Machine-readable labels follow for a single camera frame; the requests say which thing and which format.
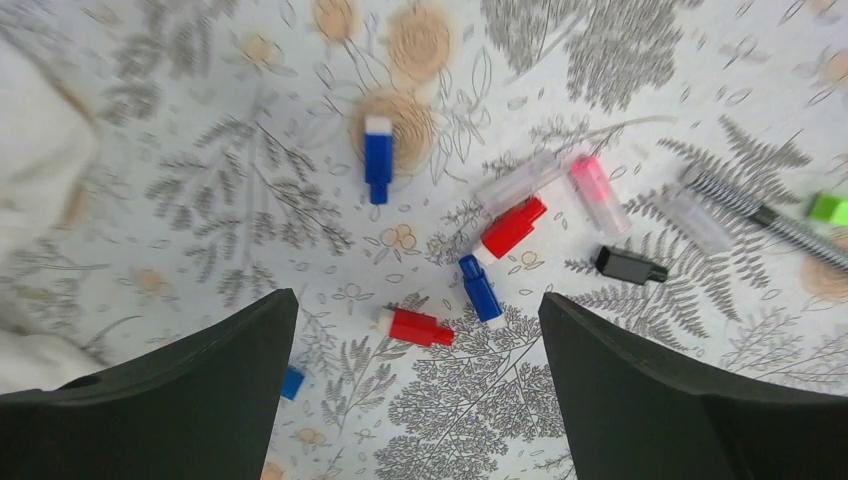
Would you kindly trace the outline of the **blue pen cap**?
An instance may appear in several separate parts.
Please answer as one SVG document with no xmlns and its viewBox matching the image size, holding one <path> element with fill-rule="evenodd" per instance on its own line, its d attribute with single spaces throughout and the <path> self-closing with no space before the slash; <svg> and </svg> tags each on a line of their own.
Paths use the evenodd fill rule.
<svg viewBox="0 0 848 480">
<path fill-rule="evenodd" d="M 288 400 L 294 400 L 304 382 L 304 379 L 305 377 L 303 373 L 293 367 L 288 367 L 281 389 L 281 397 Z"/>
</svg>

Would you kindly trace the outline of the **clear pen cap long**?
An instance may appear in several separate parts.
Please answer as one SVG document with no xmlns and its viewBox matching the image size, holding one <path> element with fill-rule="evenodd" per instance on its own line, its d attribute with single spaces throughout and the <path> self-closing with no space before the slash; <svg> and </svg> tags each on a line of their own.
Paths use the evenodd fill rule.
<svg viewBox="0 0 848 480">
<path fill-rule="evenodd" d="M 510 172 L 477 189 L 473 199 L 490 216 L 502 215 L 555 180 L 562 179 L 574 160 L 590 152 L 591 147 L 585 142 L 557 150 L 542 150 Z"/>
</svg>

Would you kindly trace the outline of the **blue eraser cap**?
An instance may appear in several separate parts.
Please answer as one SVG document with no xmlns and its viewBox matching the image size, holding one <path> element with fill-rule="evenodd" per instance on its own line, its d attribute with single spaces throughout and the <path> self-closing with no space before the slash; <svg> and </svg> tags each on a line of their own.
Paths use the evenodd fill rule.
<svg viewBox="0 0 848 480">
<path fill-rule="evenodd" d="M 463 285 L 479 320 L 492 330 L 506 326 L 503 310 L 485 270 L 473 255 L 459 259 Z"/>
<path fill-rule="evenodd" d="M 390 118 L 368 115 L 364 122 L 365 183 L 373 205 L 388 202 L 393 180 L 393 125 Z"/>
</svg>

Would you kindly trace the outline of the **red pen cap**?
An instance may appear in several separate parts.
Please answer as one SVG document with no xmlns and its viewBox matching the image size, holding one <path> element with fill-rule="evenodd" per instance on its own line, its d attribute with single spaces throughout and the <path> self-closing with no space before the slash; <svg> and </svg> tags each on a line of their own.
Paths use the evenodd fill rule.
<svg viewBox="0 0 848 480">
<path fill-rule="evenodd" d="M 422 347 L 450 347 L 455 339 L 454 331 L 442 326 L 435 317 L 402 308 L 383 309 L 376 328 L 389 338 Z"/>
</svg>

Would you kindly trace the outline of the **red eraser cap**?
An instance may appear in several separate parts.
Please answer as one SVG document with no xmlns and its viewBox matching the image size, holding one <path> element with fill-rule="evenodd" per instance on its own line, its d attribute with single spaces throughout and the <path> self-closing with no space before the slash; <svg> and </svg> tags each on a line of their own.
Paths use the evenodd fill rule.
<svg viewBox="0 0 848 480">
<path fill-rule="evenodd" d="M 509 209 L 480 235 L 472 255 L 484 266 L 502 259 L 534 231 L 534 222 L 546 212 L 547 206 L 535 196 Z"/>
</svg>

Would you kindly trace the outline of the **clear pink pen cap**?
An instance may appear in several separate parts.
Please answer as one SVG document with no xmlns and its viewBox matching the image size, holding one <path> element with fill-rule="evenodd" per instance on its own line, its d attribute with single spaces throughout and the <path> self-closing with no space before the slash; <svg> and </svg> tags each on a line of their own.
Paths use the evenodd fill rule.
<svg viewBox="0 0 848 480">
<path fill-rule="evenodd" d="M 570 166 L 578 194 L 597 230 L 605 237 L 626 233 L 630 220 L 597 157 L 581 155 Z"/>
</svg>

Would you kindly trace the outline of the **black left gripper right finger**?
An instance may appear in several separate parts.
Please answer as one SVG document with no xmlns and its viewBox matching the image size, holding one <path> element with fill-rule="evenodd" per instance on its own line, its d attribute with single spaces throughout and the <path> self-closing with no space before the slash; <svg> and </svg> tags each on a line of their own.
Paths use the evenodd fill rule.
<svg viewBox="0 0 848 480">
<path fill-rule="evenodd" d="M 843 479 L 844 397 L 699 362 L 558 293 L 539 321 L 581 479 Z"/>
</svg>

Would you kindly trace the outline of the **grey pen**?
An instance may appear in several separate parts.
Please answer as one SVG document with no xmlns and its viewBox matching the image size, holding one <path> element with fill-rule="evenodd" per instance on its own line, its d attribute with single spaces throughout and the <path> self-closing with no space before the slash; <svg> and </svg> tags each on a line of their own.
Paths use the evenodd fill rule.
<svg viewBox="0 0 848 480">
<path fill-rule="evenodd" d="M 689 166 L 682 175 L 682 182 L 686 188 L 710 197 L 824 263 L 843 272 L 847 271 L 846 250 L 703 166 Z"/>
</svg>

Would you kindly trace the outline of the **green capped marker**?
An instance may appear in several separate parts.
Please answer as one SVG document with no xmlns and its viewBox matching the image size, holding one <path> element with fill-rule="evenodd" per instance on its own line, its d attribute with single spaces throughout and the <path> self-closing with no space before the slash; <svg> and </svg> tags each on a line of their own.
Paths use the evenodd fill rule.
<svg viewBox="0 0 848 480">
<path fill-rule="evenodd" d="M 818 193 L 811 204 L 807 218 L 832 226 L 846 227 L 848 224 L 848 200 L 831 193 Z"/>
</svg>

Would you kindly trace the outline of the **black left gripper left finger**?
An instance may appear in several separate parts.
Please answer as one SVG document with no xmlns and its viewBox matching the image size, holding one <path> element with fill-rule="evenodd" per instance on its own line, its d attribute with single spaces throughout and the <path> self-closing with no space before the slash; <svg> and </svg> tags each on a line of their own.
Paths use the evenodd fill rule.
<svg viewBox="0 0 848 480">
<path fill-rule="evenodd" d="M 299 310 L 278 289 L 54 391 L 1 398 L 5 479 L 257 479 Z"/>
</svg>

